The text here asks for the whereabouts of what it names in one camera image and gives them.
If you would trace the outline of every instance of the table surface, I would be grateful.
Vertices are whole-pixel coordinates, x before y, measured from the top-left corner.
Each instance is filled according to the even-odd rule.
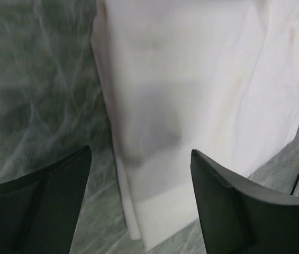
[[[125,226],[89,44],[94,13],[95,0],[0,0],[0,183],[90,145],[92,169],[71,253],[141,254],[141,241],[131,241]],[[289,193],[298,171],[299,130],[251,179]],[[199,222],[149,253],[205,253]]]

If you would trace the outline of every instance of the folded cloth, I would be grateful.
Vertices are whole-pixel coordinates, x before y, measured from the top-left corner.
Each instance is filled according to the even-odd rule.
[[[92,46],[131,238],[197,218],[190,154],[245,177],[299,125],[299,0],[97,0]]]

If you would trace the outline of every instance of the white cloth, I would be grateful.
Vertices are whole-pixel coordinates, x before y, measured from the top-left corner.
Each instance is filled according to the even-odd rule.
[[[146,250],[198,216],[192,149],[247,177],[295,137],[299,0],[98,0],[92,46]]]

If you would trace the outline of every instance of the green marble surface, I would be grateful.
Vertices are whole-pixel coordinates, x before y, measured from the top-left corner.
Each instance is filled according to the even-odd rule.
[[[90,26],[95,0],[0,0],[0,183],[85,144],[93,162],[72,254],[138,254],[124,222]],[[290,192],[299,132],[252,179]],[[196,221],[153,253],[205,253]]]

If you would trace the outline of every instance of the towel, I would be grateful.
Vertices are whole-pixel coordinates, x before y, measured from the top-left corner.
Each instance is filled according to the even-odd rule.
[[[198,217],[190,155],[248,177],[299,125],[299,0],[97,0],[122,204],[146,251]]]

